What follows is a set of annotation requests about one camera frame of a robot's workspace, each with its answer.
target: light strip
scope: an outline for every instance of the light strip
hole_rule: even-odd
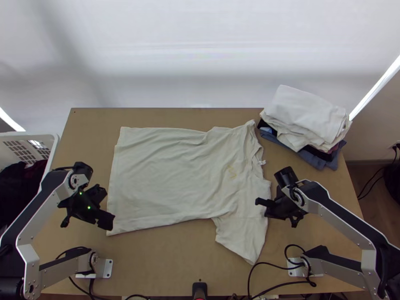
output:
[[[375,83],[368,93],[362,98],[357,106],[348,115],[350,121],[379,93],[380,90],[393,78],[393,76],[400,70],[400,55],[386,70],[382,77]]]
[[[0,107],[0,118],[3,119],[12,129],[19,132],[26,131],[21,125],[15,122],[1,107]]]

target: white plastic basket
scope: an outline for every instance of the white plastic basket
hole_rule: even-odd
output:
[[[33,165],[37,161],[47,160],[43,179],[50,170],[59,140],[55,133],[0,133],[0,171],[18,162]]]

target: wooden table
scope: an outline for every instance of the wooden table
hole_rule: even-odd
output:
[[[171,127],[208,131],[214,126],[233,128],[246,121],[260,119],[260,108],[73,108],[66,123],[52,166],[71,166],[82,161],[94,169],[90,186],[96,183],[106,189],[120,127]],[[259,137],[264,147],[264,177],[272,181],[272,196],[277,183],[274,173],[292,166],[299,179],[309,179],[325,186],[333,199],[362,217],[344,158],[339,169],[318,171],[293,152]],[[105,209],[106,201],[101,204]],[[210,295],[247,294],[251,265],[215,242],[216,229],[210,219],[187,221],[175,225],[139,230],[114,236],[95,225],[71,219],[60,228],[65,210],[51,216],[34,241],[41,263],[53,260],[59,253],[76,246],[86,246],[99,255],[114,260],[111,279],[98,279],[98,295],[190,296],[192,283],[208,284]],[[325,245],[330,252],[351,259],[361,259],[361,251],[341,233],[316,215],[307,215],[297,228],[288,220],[270,219],[265,246],[259,261],[286,265],[284,248],[298,244],[306,250]],[[295,248],[289,255],[299,255]],[[270,266],[258,266],[251,278],[254,295],[274,285],[292,281],[288,272]],[[359,291],[360,289],[325,275],[315,278],[317,287],[296,284],[281,287],[276,294],[307,294]],[[77,280],[87,288],[88,282]],[[45,290],[46,293],[79,294],[68,280]]]

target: stack of folded clothes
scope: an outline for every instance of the stack of folded clothes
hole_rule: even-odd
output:
[[[263,138],[292,149],[318,170],[338,168],[351,121],[346,110],[314,94],[280,85],[260,113]]]

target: folded white shirt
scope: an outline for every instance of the folded white shirt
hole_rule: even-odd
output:
[[[278,87],[260,116],[277,131],[277,139],[296,152],[306,145],[328,152],[351,125],[343,107],[286,85]]]
[[[122,127],[114,149],[107,211],[116,235],[212,218],[215,240],[254,264],[268,220],[255,199],[271,197],[255,122],[208,132]]]

